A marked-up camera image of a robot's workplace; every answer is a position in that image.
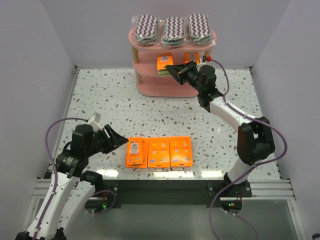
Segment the orange sponge box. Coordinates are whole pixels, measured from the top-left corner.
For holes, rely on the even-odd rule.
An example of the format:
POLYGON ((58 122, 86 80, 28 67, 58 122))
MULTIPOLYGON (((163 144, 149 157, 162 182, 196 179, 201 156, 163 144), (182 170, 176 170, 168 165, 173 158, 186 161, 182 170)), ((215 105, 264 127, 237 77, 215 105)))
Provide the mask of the orange sponge box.
POLYGON ((195 62, 199 64, 201 62, 200 55, 198 52, 185 52, 184 53, 184 63, 195 62))
POLYGON ((141 165, 143 163, 143 145, 141 137, 128 139, 126 150, 126 164, 128 166, 141 165))
POLYGON ((157 73, 160 77, 169 76, 167 65, 173 65, 173 56, 171 53, 164 53, 157 55, 157 73))

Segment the striped sponge pack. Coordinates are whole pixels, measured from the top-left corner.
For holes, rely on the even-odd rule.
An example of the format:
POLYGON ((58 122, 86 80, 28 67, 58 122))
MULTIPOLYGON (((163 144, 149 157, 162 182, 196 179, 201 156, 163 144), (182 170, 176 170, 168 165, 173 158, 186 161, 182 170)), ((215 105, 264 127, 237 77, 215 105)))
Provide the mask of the striped sponge pack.
POLYGON ((182 46, 185 40, 185 19, 178 16, 168 17, 163 24, 161 44, 166 48, 176 48, 182 46))
POLYGON ((159 19, 150 14, 133 16, 133 35, 137 44, 141 46, 154 46, 158 43, 159 19))
POLYGON ((216 43, 206 15, 200 13, 191 14, 187 17, 187 22, 189 38, 194 45, 204 46, 216 43))

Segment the orange flat pack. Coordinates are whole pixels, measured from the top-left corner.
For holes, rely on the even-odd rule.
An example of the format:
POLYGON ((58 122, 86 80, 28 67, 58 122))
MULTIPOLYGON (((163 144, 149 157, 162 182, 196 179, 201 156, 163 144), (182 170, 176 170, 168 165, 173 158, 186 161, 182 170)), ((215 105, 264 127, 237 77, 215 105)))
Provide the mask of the orange flat pack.
POLYGON ((148 160, 148 148, 149 148, 149 140, 147 138, 142 138, 142 157, 143 157, 143 162, 140 165, 132 165, 129 166, 126 164, 125 160, 125 167, 126 168, 138 168, 138 169, 146 169, 147 168, 147 160, 148 160))
POLYGON ((149 168, 169 168, 170 161, 170 138, 150 138, 148 140, 147 166, 149 168))
POLYGON ((170 166, 171 167, 192 167, 193 154, 190 136, 172 136, 170 143, 170 166))

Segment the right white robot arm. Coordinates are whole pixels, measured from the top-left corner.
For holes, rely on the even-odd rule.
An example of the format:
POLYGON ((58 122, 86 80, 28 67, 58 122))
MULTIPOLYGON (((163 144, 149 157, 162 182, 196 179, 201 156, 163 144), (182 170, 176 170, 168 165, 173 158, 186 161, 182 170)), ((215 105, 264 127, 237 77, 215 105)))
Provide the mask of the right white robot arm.
POLYGON ((275 151, 269 120, 245 113, 229 103, 216 87, 216 70, 206 64, 190 61, 166 65, 166 70, 180 84, 189 84, 197 92, 199 105, 224 120, 237 133, 237 155, 233 167, 224 175, 225 181, 239 185, 248 179, 248 170, 267 159, 275 151))

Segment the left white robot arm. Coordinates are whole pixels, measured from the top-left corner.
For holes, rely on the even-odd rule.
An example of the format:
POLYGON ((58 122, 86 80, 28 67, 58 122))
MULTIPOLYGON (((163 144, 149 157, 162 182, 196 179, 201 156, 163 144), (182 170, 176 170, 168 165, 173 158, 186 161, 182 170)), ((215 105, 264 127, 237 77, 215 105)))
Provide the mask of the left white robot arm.
POLYGON ((108 124, 97 121, 75 127, 71 141, 57 156, 47 194, 32 224, 17 240, 65 240, 67 228, 90 197, 105 192, 101 174, 86 170, 89 158, 109 154, 128 143, 108 124))

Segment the pink three-tier shelf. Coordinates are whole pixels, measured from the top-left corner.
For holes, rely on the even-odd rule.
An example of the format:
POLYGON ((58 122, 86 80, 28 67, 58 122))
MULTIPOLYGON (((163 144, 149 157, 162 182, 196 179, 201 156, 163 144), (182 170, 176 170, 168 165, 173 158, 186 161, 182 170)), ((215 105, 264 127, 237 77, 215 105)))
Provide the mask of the pink three-tier shelf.
POLYGON ((159 76, 157 69, 157 57, 159 54, 172 53, 174 64, 183 64, 186 52, 198 52, 209 56, 217 41, 216 33, 213 32, 213 42, 207 45, 194 45, 185 43, 176 48, 166 48, 161 44, 143 46, 139 45, 135 37, 135 28, 128 34, 133 54, 133 67, 136 75, 137 90, 148 97, 179 97, 193 98, 197 91, 191 86, 179 85, 172 76, 159 76))

